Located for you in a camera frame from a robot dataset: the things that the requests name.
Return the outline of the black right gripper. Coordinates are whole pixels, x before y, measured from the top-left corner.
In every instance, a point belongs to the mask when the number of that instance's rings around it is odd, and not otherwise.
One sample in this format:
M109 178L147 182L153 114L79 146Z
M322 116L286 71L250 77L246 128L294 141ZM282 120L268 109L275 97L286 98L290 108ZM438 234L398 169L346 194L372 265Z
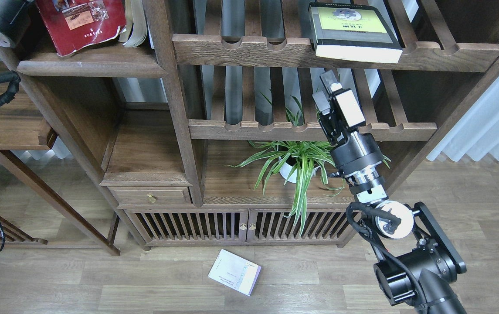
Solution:
M378 177L376 166L384 156L373 135L359 133L365 117L353 91L343 89L333 70L323 72L319 78L327 93L317 91L312 97L338 169L328 177Z

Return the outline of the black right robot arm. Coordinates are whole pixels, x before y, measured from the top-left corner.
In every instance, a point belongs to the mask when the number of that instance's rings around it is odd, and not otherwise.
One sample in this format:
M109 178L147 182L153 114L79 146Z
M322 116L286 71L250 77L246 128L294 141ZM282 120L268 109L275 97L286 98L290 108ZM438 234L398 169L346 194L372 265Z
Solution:
M318 120L335 166L332 177L349 186L353 202L346 209L351 227L372 247L379 287L392 305L407 304L419 314L465 314L451 284L466 263L421 201L407 205L390 199L377 171L384 156L370 133L353 90L329 70L313 98Z

